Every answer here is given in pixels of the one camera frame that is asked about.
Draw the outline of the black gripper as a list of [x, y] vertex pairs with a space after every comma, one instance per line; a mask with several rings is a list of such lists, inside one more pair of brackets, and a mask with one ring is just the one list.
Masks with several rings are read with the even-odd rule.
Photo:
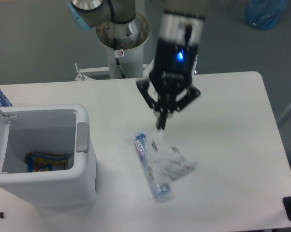
[[[192, 69], [198, 52], [197, 44], [178, 44], [159, 38], [154, 58], [154, 66], [149, 78], [136, 81], [136, 86], [150, 109], [158, 112], [156, 128], [165, 129], [168, 115], [174, 111], [180, 112], [196, 98], [200, 97], [200, 90], [192, 84]], [[150, 81], [159, 96], [164, 94], [163, 84], [167, 84], [166, 106], [155, 101], [149, 94]], [[176, 97], [183, 90], [185, 96], [178, 101]]]

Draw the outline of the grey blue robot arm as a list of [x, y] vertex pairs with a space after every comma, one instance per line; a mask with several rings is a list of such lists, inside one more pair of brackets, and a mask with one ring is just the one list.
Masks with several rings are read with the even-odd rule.
[[[200, 96], [192, 72], [204, 28], [205, 0], [166, 0], [153, 69], [136, 85], [148, 106], [158, 113], [156, 127], [165, 128], [168, 115], [181, 111]], [[68, 6], [86, 26], [135, 18], [133, 0], [71, 0]]]

